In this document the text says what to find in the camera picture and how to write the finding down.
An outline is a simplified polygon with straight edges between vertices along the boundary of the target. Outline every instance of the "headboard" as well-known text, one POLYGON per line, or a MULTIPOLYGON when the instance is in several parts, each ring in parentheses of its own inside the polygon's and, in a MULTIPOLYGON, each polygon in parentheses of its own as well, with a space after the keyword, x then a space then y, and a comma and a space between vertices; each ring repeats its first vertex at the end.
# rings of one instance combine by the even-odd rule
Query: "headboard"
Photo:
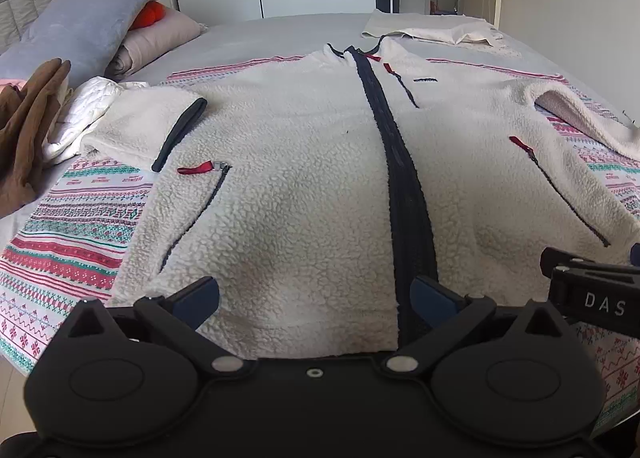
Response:
POLYGON ((0 0, 0 54, 19 42, 52 0, 0 0))

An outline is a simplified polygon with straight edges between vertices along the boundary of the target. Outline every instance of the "red plush object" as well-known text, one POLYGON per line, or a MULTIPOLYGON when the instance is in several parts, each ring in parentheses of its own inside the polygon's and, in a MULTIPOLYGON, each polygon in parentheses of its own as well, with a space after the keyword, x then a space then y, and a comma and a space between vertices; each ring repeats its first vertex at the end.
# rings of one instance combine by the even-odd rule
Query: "red plush object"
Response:
POLYGON ((136 16, 136 19, 133 20, 129 30, 148 27, 162 18, 164 18, 164 5, 158 2, 147 2, 138 13, 138 16, 136 16))

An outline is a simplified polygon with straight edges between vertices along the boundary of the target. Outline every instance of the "navy zipper placket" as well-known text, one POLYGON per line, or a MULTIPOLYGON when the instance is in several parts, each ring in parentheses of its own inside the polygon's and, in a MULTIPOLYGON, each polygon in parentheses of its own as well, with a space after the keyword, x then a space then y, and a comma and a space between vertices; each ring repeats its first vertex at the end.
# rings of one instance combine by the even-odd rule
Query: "navy zipper placket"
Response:
POLYGON ((512 135, 511 137, 509 137, 509 140, 515 144, 518 148, 521 148, 528 156, 529 159, 531 160, 531 162, 533 162, 538 169, 540 170, 540 172, 544 175, 544 177, 546 178, 546 181, 548 181, 548 183, 551 185, 551 187, 553 188, 554 191, 556 191, 556 193, 558 193, 558 196, 560 198, 562 198, 562 200, 564 200, 564 203, 567 204, 569 206, 569 209, 571 209, 571 211, 574 213, 574 215, 576 216, 576 218, 578 220, 580 220, 580 222, 583 223, 583 225, 589 230, 591 231, 594 235, 596 235, 596 237, 602 242, 602 245, 604 245, 605 247, 609 247, 610 243, 609 241, 604 237, 603 234, 601 234, 595 227, 593 227, 592 225, 590 225, 587 220, 585 220, 580 213, 577 212, 577 210, 575 210, 575 207, 572 206, 572 204, 564 197, 564 195, 562 193, 560 193, 560 190, 558 189, 558 187, 555 185, 554 181, 551 179, 551 177, 549 176, 549 174, 544 170, 544 168, 540 165, 540 162, 538 162, 538 158, 536 157, 535 153, 533 152, 533 148, 531 148, 530 146, 527 146, 525 143, 523 143, 520 139, 518 139, 515 135, 512 135))
POLYGON ((348 48, 347 52, 355 60, 358 76, 385 149, 398 301, 398 343, 403 346, 428 330, 411 307, 410 286, 418 275, 438 279, 431 222, 414 161, 402 140, 382 85, 366 54, 354 47, 348 48))
POLYGON ((228 165, 226 162, 214 162, 213 163, 213 167, 214 167, 213 171, 221 171, 222 172, 221 175, 220 175, 220 178, 216 182, 216 185, 213 188, 213 191, 211 192, 211 195, 209 196, 209 199, 207 200, 206 204, 204 204, 204 207, 202 209, 200 209, 200 212, 198 213, 196 218, 194 218, 193 222, 191 222, 189 224, 189 226, 184 230, 184 232, 175 239, 175 241, 171 245, 171 247, 169 247, 169 250, 166 252, 166 254, 164 255, 164 258, 162 259, 162 265, 160 266, 160 271, 162 271, 162 269, 164 269, 164 266, 166 265, 167 260, 169 259, 169 256, 171 255, 172 251, 175 249, 175 246, 180 242, 180 240, 183 238, 183 236, 185 234, 187 234, 191 230, 191 228, 195 225, 195 223, 198 221, 198 219, 202 216, 202 213, 204 213, 207 210, 207 207, 210 206, 211 202, 213 201, 213 199, 218 194, 218 191, 220 191, 220 188, 222 187, 222 184, 225 181, 226 174, 228 174, 229 170, 231 169, 231 166, 228 165))

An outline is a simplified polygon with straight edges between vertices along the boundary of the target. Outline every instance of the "patterned blanket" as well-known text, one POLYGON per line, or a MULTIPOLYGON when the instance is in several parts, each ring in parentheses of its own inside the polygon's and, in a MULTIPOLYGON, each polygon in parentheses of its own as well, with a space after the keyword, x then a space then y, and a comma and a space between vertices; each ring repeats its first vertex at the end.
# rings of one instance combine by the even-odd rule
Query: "patterned blanket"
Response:
MULTIPOLYGON (((163 85, 191 86, 223 79, 249 66, 285 63, 301 56, 175 72, 163 85)), ((430 59, 434 63, 462 63, 430 59)), ((474 64, 514 77, 558 80, 599 115, 615 119, 559 74, 554 76, 474 64)), ((554 128, 577 150, 600 181, 640 219, 640 162, 618 155, 545 109, 554 128)), ((154 175, 113 160, 76 161, 41 200, 26 225, 0 255, 0 350, 29 373, 75 303, 85 295, 103 301, 122 263, 154 175)), ((606 382, 607 399, 596 431, 623 420, 638 407, 640 341, 583 323, 578 339, 606 382)))

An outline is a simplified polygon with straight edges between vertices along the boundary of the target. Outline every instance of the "beige wall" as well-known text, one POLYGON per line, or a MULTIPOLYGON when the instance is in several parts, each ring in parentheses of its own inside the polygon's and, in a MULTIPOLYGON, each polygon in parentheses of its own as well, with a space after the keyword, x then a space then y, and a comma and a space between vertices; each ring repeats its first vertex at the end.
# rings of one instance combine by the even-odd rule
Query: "beige wall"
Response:
POLYGON ((502 0, 500 28, 640 125, 640 0, 502 0))

